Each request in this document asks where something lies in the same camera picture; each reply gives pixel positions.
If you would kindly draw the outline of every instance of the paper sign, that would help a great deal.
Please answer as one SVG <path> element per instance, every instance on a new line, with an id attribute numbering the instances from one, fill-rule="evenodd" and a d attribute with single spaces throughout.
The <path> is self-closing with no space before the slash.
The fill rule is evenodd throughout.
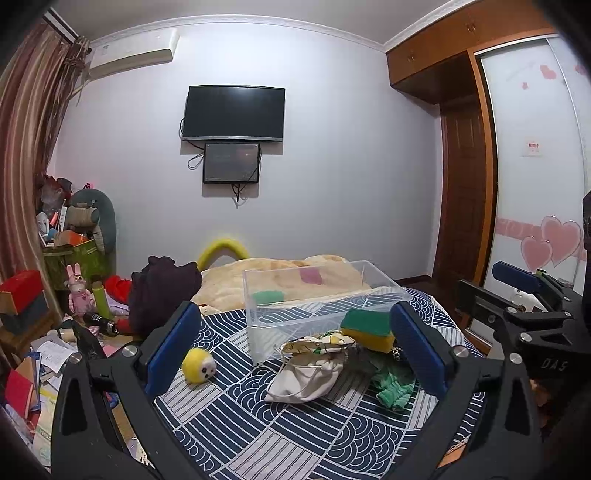
<path id="1" fill-rule="evenodd" d="M 61 366 L 72 354 L 72 350 L 69 348 L 64 348 L 53 342 L 45 342 L 37 349 L 37 352 L 41 354 L 41 363 L 55 373 L 60 371 Z"/>
<path id="2" fill-rule="evenodd" d="M 537 140 L 526 140 L 521 156 L 522 157 L 541 157 L 542 152 L 540 150 L 540 142 L 538 142 Z"/>

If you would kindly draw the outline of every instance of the flat-screen tv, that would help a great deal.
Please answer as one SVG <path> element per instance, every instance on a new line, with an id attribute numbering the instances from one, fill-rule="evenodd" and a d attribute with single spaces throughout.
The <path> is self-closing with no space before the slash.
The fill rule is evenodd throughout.
<path id="1" fill-rule="evenodd" d="M 284 88 L 191 86 L 183 139 L 282 141 L 284 112 Z"/>

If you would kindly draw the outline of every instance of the green box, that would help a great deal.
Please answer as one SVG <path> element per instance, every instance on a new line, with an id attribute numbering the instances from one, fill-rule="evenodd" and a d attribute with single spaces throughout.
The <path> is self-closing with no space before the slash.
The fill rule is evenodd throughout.
<path id="1" fill-rule="evenodd" d="M 47 267 L 47 274 L 54 290 L 68 290 L 66 266 L 80 264 L 80 272 L 90 287 L 93 277 L 104 280 L 109 276 L 109 263 L 105 255 L 98 250 L 94 239 L 83 244 L 61 245 L 59 247 L 43 248 L 43 258 Z"/>

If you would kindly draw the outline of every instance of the white cloth bag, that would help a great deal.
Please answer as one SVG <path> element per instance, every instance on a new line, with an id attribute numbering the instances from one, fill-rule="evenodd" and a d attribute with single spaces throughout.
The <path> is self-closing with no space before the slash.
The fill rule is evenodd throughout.
<path id="1" fill-rule="evenodd" d="M 265 401 L 305 403 L 326 395 L 344 364 L 344 353 L 293 355 L 270 383 Z"/>

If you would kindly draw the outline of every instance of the brown striped curtain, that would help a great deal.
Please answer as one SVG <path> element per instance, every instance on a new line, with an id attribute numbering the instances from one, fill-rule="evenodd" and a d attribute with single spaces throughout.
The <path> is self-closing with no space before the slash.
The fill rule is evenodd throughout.
<path id="1" fill-rule="evenodd" d="M 19 270 L 41 271 L 56 320 L 35 207 L 88 45 L 84 37 L 70 45 L 40 21 L 0 77 L 0 283 Z"/>

